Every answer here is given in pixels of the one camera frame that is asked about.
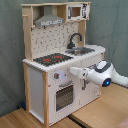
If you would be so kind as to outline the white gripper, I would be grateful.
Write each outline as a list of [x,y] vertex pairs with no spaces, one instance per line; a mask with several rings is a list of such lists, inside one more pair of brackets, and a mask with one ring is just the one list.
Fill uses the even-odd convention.
[[78,67],[71,67],[70,72],[77,76],[80,79],[87,79],[87,74],[89,73],[89,68],[78,68]]

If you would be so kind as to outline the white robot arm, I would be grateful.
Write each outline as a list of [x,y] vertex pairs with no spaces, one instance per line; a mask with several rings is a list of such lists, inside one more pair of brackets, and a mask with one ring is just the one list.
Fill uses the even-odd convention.
[[128,77],[119,75],[113,64],[105,60],[87,68],[71,67],[70,72],[80,79],[85,79],[101,87],[115,83],[128,88]]

